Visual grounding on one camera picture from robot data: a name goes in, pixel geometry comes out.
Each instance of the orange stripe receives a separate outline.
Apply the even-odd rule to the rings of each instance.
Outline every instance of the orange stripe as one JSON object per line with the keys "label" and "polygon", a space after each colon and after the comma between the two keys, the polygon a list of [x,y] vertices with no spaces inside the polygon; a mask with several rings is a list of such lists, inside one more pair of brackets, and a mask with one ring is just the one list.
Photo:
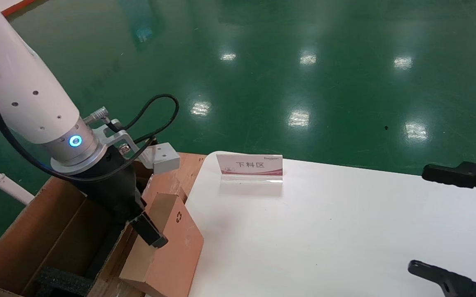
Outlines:
{"label": "orange stripe", "polygon": [[17,11],[19,11],[20,9],[24,8],[25,6],[31,4],[35,2],[35,0],[22,0],[18,3],[16,3],[15,5],[5,9],[4,11],[2,11],[2,14],[7,17],[9,16],[11,13],[15,13]]}

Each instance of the black robotic claw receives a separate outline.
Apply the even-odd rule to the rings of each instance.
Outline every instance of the black robotic claw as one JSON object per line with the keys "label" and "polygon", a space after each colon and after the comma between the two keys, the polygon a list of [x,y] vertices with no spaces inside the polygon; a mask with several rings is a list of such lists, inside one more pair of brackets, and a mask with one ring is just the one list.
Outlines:
{"label": "black robotic claw", "polygon": [[[421,177],[441,184],[476,188],[476,163],[462,162],[456,168],[427,165]],[[417,260],[410,261],[408,272],[438,284],[445,297],[476,297],[476,282],[463,275]]]}
{"label": "black robotic claw", "polygon": [[476,188],[476,163],[462,162],[458,167],[426,165],[421,177],[441,184]]}
{"label": "black robotic claw", "polygon": [[443,268],[412,260],[408,272],[438,284],[445,297],[476,297],[476,282]]}

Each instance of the black cable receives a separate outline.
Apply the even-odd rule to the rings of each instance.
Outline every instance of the black cable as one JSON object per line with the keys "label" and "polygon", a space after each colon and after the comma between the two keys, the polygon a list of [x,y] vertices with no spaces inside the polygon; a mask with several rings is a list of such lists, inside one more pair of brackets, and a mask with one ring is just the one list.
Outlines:
{"label": "black cable", "polygon": [[[179,105],[176,101],[176,110],[179,109]],[[50,175],[53,175],[54,177],[58,177],[59,179],[65,180],[65,181],[70,181],[70,182],[99,182],[106,180],[110,177],[113,177],[115,173],[125,169],[126,167],[130,166],[136,158],[138,158],[143,151],[152,143],[152,141],[147,141],[143,147],[141,147],[135,154],[132,156],[132,158],[129,158],[127,162],[125,162],[123,165],[115,169],[114,171],[110,173],[106,173],[104,175],[100,175],[98,177],[91,177],[91,178],[82,178],[82,177],[72,177],[70,175],[65,175],[58,173],[57,171],[53,171],[51,168],[44,166],[44,164],[40,163],[38,160],[36,160],[29,152],[27,152],[17,141],[17,139],[12,135],[11,131],[9,130],[8,126],[5,124],[5,121],[2,117],[2,114],[0,113],[0,132],[2,132],[3,136],[5,139],[10,143],[10,145],[23,157],[25,160],[27,160],[29,163],[40,169],[41,171],[44,171],[45,173],[48,173]]]}
{"label": "black cable", "polygon": [[[121,128],[121,130],[128,130],[129,128],[131,128],[132,126],[134,126],[134,124],[141,118],[141,116],[143,115],[143,113],[146,111],[146,109],[148,108],[148,106],[150,106],[150,104],[152,104],[154,101],[156,101],[157,99],[159,98],[170,98],[172,100],[174,100],[174,103],[176,104],[176,106],[179,105],[179,102],[177,101],[177,99],[172,96],[171,94],[158,94],[158,95],[155,95],[153,96],[152,98],[150,98],[148,100],[148,102],[146,104],[144,104],[144,106],[142,107],[142,109],[140,110],[140,112],[136,115],[136,117],[129,123],[127,124],[126,126],[123,126]],[[172,115],[172,120],[174,120],[174,118],[176,118],[176,115],[177,115],[177,111],[175,111],[174,115]],[[170,125],[171,122],[169,122],[168,124],[165,124],[165,128]]]}
{"label": "black cable", "polygon": [[137,117],[134,120],[132,120],[132,122],[130,122],[130,124],[128,124],[128,126],[133,125],[135,122],[137,122],[141,113],[144,112],[153,101],[155,101],[158,98],[163,98],[163,97],[172,99],[172,101],[174,101],[174,104],[176,105],[176,107],[174,109],[174,113],[172,113],[172,116],[170,117],[170,120],[168,120],[168,122],[166,122],[160,128],[158,128],[158,129],[156,129],[156,130],[154,130],[154,131],[152,131],[148,134],[145,134],[145,135],[139,137],[138,139],[134,140],[135,143],[140,143],[141,141],[144,141],[146,139],[151,139],[157,133],[165,130],[176,119],[177,113],[179,112],[179,101],[174,96],[172,96],[170,94],[160,94],[160,95],[157,95],[157,96],[153,96],[150,100],[148,100],[148,102],[146,103],[146,105],[144,105],[143,109],[140,111],[140,113],[137,115]]}
{"label": "black cable", "polygon": [[119,128],[117,128],[114,124],[112,124],[111,122],[107,122],[106,123],[106,126],[108,126],[108,128],[110,128],[110,130],[112,130],[114,133],[117,133],[119,132]]}

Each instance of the brown cardboard piece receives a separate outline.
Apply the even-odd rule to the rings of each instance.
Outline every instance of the brown cardboard piece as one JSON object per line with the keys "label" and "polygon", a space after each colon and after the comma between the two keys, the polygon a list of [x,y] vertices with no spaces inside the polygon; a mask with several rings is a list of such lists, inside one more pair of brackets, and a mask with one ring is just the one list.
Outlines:
{"label": "brown cardboard piece", "polygon": [[203,246],[200,230],[176,195],[157,194],[149,216],[168,243],[156,249],[138,236],[119,278],[152,297],[187,297]]}
{"label": "brown cardboard piece", "polygon": [[[138,182],[147,184],[142,194],[148,203],[147,211],[157,193],[175,193],[183,200],[187,198],[205,156],[185,153],[180,156],[179,169],[156,175],[151,182],[148,182],[150,171],[134,162]],[[94,256],[93,246],[99,243],[100,233],[109,228],[106,221],[108,218],[100,205],[85,199],[72,184],[51,177],[0,238],[0,297],[33,297],[34,279],[44,264],[82,271],[82,261]],[[127,225],[88,297],[144,296],[118,278],[137,237]],[[66,261],[66,250],[80,260]]]}
{"label": "brown cardboard piece", "polygon": [[[138,180],[147,182],[150,172],[139,162],[134,166]],[[83,275],[110,222],[104,207],[85,199],[72,184],[51,177],[0,238],[0,297],[33,297],[38,287],[34,279],[43,266]],[[127,226],[119,235],[93,292],[101,291],[102,278],[113,269],[108,263],[121,256],[130,234]]]}

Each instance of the white pipe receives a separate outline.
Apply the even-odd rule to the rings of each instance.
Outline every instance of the white pipe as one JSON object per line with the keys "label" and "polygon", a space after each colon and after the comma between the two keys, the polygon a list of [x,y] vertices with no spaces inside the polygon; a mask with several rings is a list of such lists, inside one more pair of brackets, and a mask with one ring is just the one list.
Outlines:
{"label": "white pipe", "polygon": [[0,173],[0,189],[25,205],[28,205],[34,198],[31,193],[27,192],[3,173]]}

